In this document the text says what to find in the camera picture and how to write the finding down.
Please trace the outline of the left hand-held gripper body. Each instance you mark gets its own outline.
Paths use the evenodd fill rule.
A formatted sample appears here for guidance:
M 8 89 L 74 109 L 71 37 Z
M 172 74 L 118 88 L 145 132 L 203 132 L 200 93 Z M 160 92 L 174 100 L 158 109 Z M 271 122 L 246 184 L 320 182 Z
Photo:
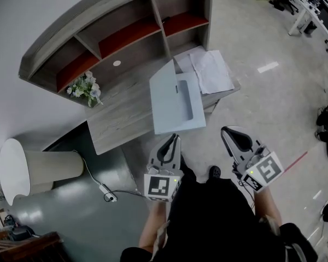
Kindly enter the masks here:
M 144 196 L 151 201 L 171 203 L 184 176 L 180 165 L 148 164 L 144 174 Z

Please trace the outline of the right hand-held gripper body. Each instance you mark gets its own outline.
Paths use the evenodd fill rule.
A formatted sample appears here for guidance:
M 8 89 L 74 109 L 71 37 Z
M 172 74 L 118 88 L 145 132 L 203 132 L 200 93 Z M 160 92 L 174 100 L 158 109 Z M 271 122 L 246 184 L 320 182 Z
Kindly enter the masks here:
M 264 190 L 284 172 L 276 153 L 271 152 L 266 145 L 232 156 L 235 160 L 233 172 L 237 178 L 257 193 Z

